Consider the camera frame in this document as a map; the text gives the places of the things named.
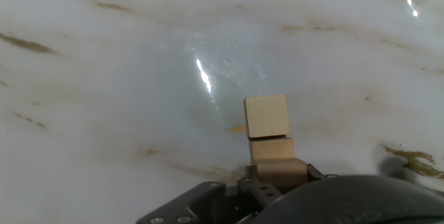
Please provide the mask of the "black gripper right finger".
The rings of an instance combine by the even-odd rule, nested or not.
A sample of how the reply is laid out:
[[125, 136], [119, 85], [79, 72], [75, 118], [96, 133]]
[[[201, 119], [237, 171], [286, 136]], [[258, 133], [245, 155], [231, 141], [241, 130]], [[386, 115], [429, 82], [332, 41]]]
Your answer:
[[315, 168], [312, 164], [307, 165], [307, 181], [313, 182], [317, 180], [322, 180], [323, 174]]

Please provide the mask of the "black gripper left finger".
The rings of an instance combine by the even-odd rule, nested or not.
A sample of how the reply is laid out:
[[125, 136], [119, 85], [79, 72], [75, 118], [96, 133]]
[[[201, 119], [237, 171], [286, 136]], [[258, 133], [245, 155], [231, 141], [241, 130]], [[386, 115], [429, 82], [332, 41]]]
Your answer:
[[262, 212], [282, 194], [270, 183], [259, 180], [256, 166], [245, 166], [244, 176], [237, 180], [240, 194], [255, 212]]

